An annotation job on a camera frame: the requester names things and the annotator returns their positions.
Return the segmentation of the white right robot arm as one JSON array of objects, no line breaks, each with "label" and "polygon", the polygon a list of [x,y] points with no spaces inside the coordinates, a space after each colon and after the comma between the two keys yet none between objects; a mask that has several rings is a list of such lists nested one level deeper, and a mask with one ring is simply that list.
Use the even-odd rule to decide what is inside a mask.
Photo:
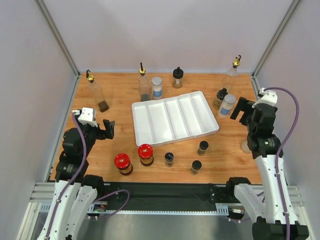
[{"label": "white right robot arm", "polygon": [[231,119],[243,112],[240,123],[247,127],[247,145],[252,152],[263,186],[264,200],[245,177],[231,177],[225,196],[240,201],[252,221],[255,240],[306,240],[310,233],[299,223],[290,200],[284,175],[280,139],[273,133],[277,108],[240,97]]}]

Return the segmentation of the salt jar blue label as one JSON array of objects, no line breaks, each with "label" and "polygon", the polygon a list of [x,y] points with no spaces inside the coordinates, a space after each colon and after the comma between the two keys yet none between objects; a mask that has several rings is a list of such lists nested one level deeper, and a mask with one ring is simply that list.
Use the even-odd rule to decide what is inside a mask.
[{"label": "salt jar blue label", "polygon": [[163,96],[163,86],[162,86],[162,78],[159,76],[155,76],[151,80],[152,83],[152,94],[154,100],[162,99]]}]

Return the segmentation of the glass oil bottle brown sauce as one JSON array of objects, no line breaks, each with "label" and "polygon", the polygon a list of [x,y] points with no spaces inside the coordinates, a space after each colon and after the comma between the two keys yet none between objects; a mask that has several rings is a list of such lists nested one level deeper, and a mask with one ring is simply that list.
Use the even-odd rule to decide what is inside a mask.
[{"label": "glass oil bottle brown sauce", "polygon": [[88,69],[86,71],[86,79],[89,82],[89,90],[92,94],[92,97],[100,110],[100,112],[106,112],[109,109],[109,105],[106,102],[105,95],[99,83],[95,80],[95,77],[92,75],[91,71]]}]

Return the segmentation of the glass oil bottle dark sauce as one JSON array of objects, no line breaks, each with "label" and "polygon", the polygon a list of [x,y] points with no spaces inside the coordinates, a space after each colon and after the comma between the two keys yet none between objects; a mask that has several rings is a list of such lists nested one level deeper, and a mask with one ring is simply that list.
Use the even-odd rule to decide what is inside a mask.
[{"label": "glass oil bottle dark sauce", "polygon": [[139,90],[140,90],[140,99],[142,102],[150,101],[150,85],[149,85],[149,79],[146,75],[146,69],[143,67],[143,63],[140,63],[139,68]]}]

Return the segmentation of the clear glass oil bottle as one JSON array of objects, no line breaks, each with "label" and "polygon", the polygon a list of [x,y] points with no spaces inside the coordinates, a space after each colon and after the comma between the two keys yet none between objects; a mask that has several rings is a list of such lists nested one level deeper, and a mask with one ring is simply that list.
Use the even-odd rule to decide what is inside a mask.
[{"label": "clear glass oil bottle", "polygon": [[226,89],[228,94],[232,93],[234,84],[238,78],[238,67],[241,64],[241,58],[241,55],[236,56],[232,62],[232,67],[223,75],[221,88]]}]

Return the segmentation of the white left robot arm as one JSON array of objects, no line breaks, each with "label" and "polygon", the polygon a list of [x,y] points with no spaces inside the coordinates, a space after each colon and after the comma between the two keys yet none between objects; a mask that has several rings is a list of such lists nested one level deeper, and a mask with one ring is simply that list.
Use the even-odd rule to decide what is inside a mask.
[{"label": "white left robot arm", "polygon": [[87,157],[97,140],[114,138],[115,122],[103,120],[104,129],[74,120],[63,135],[63,151],[56,166],[54,193],[40,240],[75,240],[93,201],[104,197],[101,176],[86,174]]}]

